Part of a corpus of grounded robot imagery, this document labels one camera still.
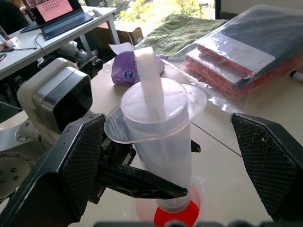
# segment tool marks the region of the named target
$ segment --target person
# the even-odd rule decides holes
[[[22,0],[0,0],[0,26],[9,35],[29,25],[22,15]]]

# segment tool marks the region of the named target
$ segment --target green towel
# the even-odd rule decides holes
[[[207,20],[184,14],[170,14],[164,23],[149,33],[138,46],[151,46],[156,54],[172,56],[225,22],[226,20]]]

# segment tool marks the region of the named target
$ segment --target red cup base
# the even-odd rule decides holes
[[[193,226],[198,218],[199,211],[200,209],[192,201],[189,202],[189,205],[185,210],[179,213],[167,213],[158,207],[155,214],[154,224],[156,226],[164,226],[168,221],[178,220],[188,226]]]

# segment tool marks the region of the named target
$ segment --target cardboard box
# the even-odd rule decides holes
[[[142,39],[143,34],[140,27],[137,28],[127,28],[127,31],[123,26],[117,26],[116,30],[120,39],[120,43],[132,43],[137,45]],[[99,47],[109,48],[108,44],[113,44],[107,23],[103,23],[100,26],[92,30],[94,33]]]

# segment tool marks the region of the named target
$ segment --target laptop screen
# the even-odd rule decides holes
[[[62,16],[81,8],[78,0],[24,0],[39,25],[56,22]]]

